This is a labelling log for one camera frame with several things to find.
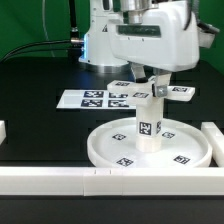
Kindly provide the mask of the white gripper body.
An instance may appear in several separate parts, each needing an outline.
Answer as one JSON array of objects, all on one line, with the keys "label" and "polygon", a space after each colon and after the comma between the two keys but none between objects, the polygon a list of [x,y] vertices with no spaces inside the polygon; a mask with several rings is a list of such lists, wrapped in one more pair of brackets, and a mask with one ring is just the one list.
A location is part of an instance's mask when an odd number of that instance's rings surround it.
[{"label": "white gripper body", "polygon": [[143,13],[141,24],[124,24],[121,13],[108,16],[112,54],[119,59],[171,72],[194,68],[199,60],[195,15],[188,27],[186,3],[159,3]]}]

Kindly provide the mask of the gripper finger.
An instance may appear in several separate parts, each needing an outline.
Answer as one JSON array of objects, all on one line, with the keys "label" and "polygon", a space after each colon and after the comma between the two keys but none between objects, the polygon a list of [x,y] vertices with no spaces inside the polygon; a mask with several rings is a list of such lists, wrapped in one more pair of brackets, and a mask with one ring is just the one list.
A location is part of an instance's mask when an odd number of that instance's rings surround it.
[{"label": "gripper finger", "polygon": [[132,63],[131,64],[131,71],[133,73],[134,79],[136,83],[146,83],[148,81],[144,66],[138,63]]},{"label": "gripper finger", "polygon": [[157,98],[165,97],[168,94],[168,86],[172,73],[169,71],[155,71],[153,93]]}]

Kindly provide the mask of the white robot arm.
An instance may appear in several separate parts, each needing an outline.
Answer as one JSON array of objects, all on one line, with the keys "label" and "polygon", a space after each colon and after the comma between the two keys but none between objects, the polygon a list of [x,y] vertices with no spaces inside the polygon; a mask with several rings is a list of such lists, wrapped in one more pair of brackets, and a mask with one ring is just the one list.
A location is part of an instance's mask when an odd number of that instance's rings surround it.
[{"label": "white robot arm", "polygon": [[168,94],[164,75],[196,66],[199,49],[219,29],[198,18],[197,0],[90,0],[90,28],[80,61],[103,73],[130,66],[137,82],[156,72],[153,93]]}]

